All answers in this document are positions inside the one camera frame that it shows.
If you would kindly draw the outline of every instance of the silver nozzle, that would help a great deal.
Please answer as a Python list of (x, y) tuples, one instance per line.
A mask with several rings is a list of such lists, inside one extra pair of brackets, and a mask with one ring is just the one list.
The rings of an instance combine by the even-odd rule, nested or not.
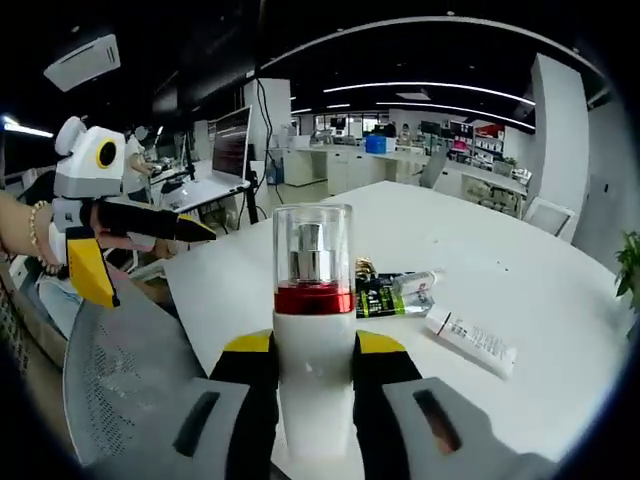
[(325, 226), (306, 223), (298, 226), (298, 250), (290, 252), (290, 278), (299, 282), (330, 282), (334, 272), (335, 251), (328, 250)]

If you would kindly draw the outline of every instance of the cable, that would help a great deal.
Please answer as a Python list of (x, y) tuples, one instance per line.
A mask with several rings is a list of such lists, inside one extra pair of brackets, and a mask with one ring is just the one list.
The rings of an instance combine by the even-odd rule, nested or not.
[[(268, 162), (268, 158), (271, 156), (271, 153), (269, 152), (269, 145), (271, 144), (271, 136), (273, 135), (273, 125), (271, 124), (271, 117), (269, 116), (269, 109), (267, 108), (267, 94), (264, 89), (264, 85), (262, 85), (262, 82), (260, 81), (259, 78), (256, 78), (256, 82), (258, 85), (258, 88), (256, 89), (256, 96), (258, 97), (258, 106), (260, 107), (260, 115), (262, 116), (262, 120), (264, 121), (264, 124), (267, 127), (267, 141), (264, 149), (264, 172), (262, 172), (262, 178), (260, 179), (260, 182), (258, 183), (258, 187), (256, 188), (256, 193), (257, 193), (258, 190), (260, 190), (260, 187), (262, 186), (262, 182), (264, 182), (264, 179), (267, 176), (267, 162)], [(260, 92), (262, 92), (262, 96), (264, 98), (264, 109), (262, 107), (263, 99), (260, 98)]]
[[(265, 156), (265, 164), (264, 164), (264, 174), (262, 176), (262, 180), (260, 181), (260, 184), (262, 184), (262, 181), (264, 180), (264, 177), (267, 174), (267, 157), (271, 159), (271, 165), (273, 166), (273, 170), (274, 172), (276, 172), (276, 178), (274, 178), (274, 189), (276, 191), (276, 195), (278, 195), (278, 198), (280, 199), (280, 203), (284, 204), (284, 200), (282, 199), (282, 195), (280, 195), (280, 191), (278, 190), (278, 179), (277, 179), (277, 167), (276, 167), (276, 161), (273, 158), (273, 155), (271, 155), (271, 152), (269, 151), (269, 143), (270, 143), (270, 139), (271, 139), (271, 135), (273, 135), (273, 124), (271, 123), (271, 116), (269, 115), (269, 109), (267, 108), (267, 93), (264, 89), (264, 85), (262, 85), (262, 82), (257, 79), (258, 81), (258, 105), (260, 106), (260, 113), (262, 113), (262, 118), (263, 120), (265, 120), (265, 123), (267, 123), (267, 128), (269, 131), (269, 136), (268, 136), (268, 141), (267, 141), (267, 149), (266, 149), (266, 156)], [(261, 99), (260, 99), (260, 92), (262, 92), (262, 96), (264, 97), (264, 109), (266, 112), (266, 119), (265, 119), (265, 112), (262, 112), (262, 103), (261, 103)]]
[(266, 220), (267, 218), (269, 218), (269, 217), (267, 217), (267, 214), (266, 214), (266, 213), (264, 213), (264, 210), (262, 210), (262, 207), (261, 207), (260, 205), (256, 205), (256, 208), (262, 212), (262, 214), (264, 215), (264, 219), (265, 219), (265, 220)]
[[(271, 156), (271, 152), (269, 152), (269, 145), (271, 144), (271, 136), (273, 135), (273, 124), (271, 123), (271, 117), (269, 116), (269, 109), (267, 108), (267, 94), (265, 92), (264, 85), (262, 85), (262, 82), (260, 81), (259, 78), (256, 78), (256, 83), (258, 85), (258, 88), (256, 88), (256, 96), (258, 98), (258, 106), (260, 107), (260, 115), (262, 116), (262, 120), (264, 121), (264, 124), (267, 127), (267, 138), (266, 138), (265, 149), (264, 149), (264, 171), (262, 172), (262, 178), (258, 182), (258, 186), (254, 191), (254, 195), (258, 193), (258, 190), (260, 190), (260, 187), (262, 186), (264, 179), (267, 177), (267, 165), (268, 165), (269, 157), (271, 157), (271, 160), (274, 162), (274, 166), (275, 166), (275, 161)], [(247, 194), (245, 193), (244, 198), (242, 199), (242, 207), (240, 208), (240, 215), (238, 216), (238, 228), (236, 230), (240, 230), (240, 221), (242, 220), (242, 214), (244, 213), (244, 204), (246, 199), (247, 199)]]
[(242, 212), (244, 211), (244, 204), (247, 201), (247, 192), (244, 192), (244, 195), (242, 196), (242, 206), (240, 207), (240, 215), (238, 215), (238, 226), (236, 227), (236, 230), (240, 230), (240, 220), (242, 220)]

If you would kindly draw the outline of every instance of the black ceiling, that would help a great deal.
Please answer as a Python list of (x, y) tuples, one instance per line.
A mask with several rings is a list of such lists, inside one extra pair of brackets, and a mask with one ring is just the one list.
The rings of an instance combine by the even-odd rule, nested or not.
[[(268, 65), (272, 59), (340, 29), (393, 18), (446, 16), (447, 12), (454, 12), (455, 17), (490, 19), (526, 28), (570, 49), (578, 48), (581, 55), (587, 53), (572, 17), (556, 5), (541, 2), (528, 6), (497, 0), (405, 1), (397, 5), (384, 2), (375, 7), (370, 1), (325, 0), (309, 5), (295, 0), (264, 0), (261, 10), (258, 0), (209, 3), (216, 5), (182, 2), (170, 10), (153, 4), (92, 11), (86, 5), (78, 9), (55, 4), (38, 7), (38, 15), (16, 12), (15, 21), (5, 23), (2, 30), (5, 42), (0, 113), (10, 113), (28, 126), (52, 132), (70, 115), (88, 115), (89, 123), (113, 128), (136, 122), (165, 123), (165, 119), (153, 116), (151, 108), (162, 86), (176, 84), (180, 88), (185, 82), (197, 81), (199, 75), (215, 76), (234, 64), (244, 68), (246, 62), (238, 62), (237, 58), (247, 57), (251, 47), (258, 64)], [(244, 30), (235, 34), (242, 41), (223, 45), (238, 24)], [(95, 38), (99, 32), (115, 33), (122, 67), (67, 93), (59, 91), (43, 76), (43, 70), (72, 45), (79, 45), (84, 37)], [(343, 35), (276, 62), (260, 74), (291, 79), (292, 94), (297, 97), (293, 109), (319, 111), (337, 103), (371, 109), (376, 102), (403, 101), (397, 92), (419, 88), (385, 87), (327, 94), (322, 90), (355, 83), (434, 81), (525, 96), (536, 52), (578, 69), (583, 74), (587, 97), (604, 85), (602, 78), (588, 67), (540, 41), (492, 27), (450, 22), (381, 26)], [(427, 92), (432, 103), (506, 117), (512, 117), (518, 105), (517, 101), (459, 89), (433, 87)], [(182, 114), (210, 115), (211, 109), (197, 108), (201, 100), (189, 97), (188, 101), (189, 108)], [(236, 102), (229, 91), (206, 103), (220, 110), (231, 108)], [(21, 141), (43, 144), (30, 137)], [(36, 161), (20, 160), (19, 169)]]

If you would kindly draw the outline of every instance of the wrist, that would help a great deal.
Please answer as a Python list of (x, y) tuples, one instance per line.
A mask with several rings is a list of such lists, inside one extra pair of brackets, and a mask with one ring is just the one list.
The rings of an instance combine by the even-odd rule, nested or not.
[(37, 254), (41, 255), (49, 265), (60, 265), (60, 262), (51, 249), (51, 243), (49, 242), (49, 224), (51, 224), (52, 220), (53, 209), (51, 205), (46, 205), (40, 208), (35, 214), (34, 227), (37, 248), (39, 249)]

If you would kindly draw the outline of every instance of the white cabinet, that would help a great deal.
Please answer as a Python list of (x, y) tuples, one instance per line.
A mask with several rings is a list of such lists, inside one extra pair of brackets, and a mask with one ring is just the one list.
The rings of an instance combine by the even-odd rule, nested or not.
[(329, 195), (338, 195), (348, 190), (349, 154), (332, 152), (327, 154), (327, 177)]
[(284, 183), (299, 187), (316, 181), (311, 154), (297, 150), (283, 152)]
[(347, 189), (354, 190), (385, 180), (386, 163), (387, 160), (366, 153), (350, 153)]

